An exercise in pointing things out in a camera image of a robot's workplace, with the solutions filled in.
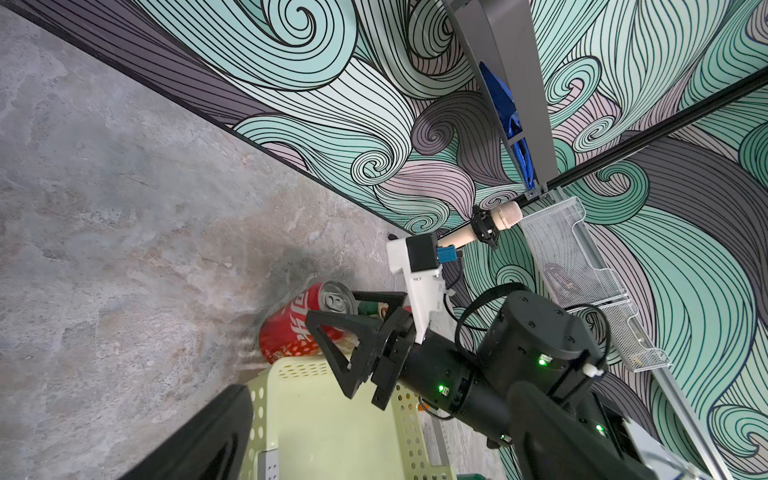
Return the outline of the red cola can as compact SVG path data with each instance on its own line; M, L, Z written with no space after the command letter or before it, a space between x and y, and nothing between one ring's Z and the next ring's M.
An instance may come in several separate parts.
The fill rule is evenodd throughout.
M306 326L312 311L355 314L357 304L352 291L335 281L318 282L298 294L262 324L258 345L270 363L292 356L310 356L320 348Z

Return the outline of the green gold-top can back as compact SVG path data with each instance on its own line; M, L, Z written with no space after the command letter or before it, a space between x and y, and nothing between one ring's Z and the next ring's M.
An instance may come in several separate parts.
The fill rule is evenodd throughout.
M358 302L358 314L384 319L389 306L384 302L361 300Z

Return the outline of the green soda can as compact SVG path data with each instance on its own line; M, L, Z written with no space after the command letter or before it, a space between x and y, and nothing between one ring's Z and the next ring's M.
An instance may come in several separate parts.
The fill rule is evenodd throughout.
M456 480L487 480L487 478L479 473L467 473L467 474L458 474L456 476Z

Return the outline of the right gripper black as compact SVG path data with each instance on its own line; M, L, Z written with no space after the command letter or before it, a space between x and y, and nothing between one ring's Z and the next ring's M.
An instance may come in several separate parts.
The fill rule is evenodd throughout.
M372 380L371 403L383 410L396 386L405 385L429 406L484 435L492 447L510 442L510 409L505 395L494 388L480 368L467 360L456 344L430 331L422 343L412 340L411 314L400 308L405 292L353 291L358 302L389 306L380 318L348 313L310 311L306 326L325 356L343 394L352 399Z

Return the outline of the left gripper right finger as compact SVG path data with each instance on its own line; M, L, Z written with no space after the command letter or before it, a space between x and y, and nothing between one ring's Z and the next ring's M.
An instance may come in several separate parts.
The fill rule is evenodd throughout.
M528 382L508 392L509 436L525 479L653 479L647 467L622 459L601 435Z

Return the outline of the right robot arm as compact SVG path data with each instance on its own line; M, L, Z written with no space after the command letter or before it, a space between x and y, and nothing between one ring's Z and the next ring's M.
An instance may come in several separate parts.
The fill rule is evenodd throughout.
M403 296L382 320L313 311L306 325L348 397L372 381L385 408L398 386L510 448L525 479L700 479L703 472L658 443L595 390L612 339L519 283L491 288L500 300L480 345L419 333Z

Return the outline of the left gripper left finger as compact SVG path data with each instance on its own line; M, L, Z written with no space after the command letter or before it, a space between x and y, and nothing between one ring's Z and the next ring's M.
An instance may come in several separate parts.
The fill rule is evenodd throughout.
M122 478L236 479L252 414L250 390L229 385Z

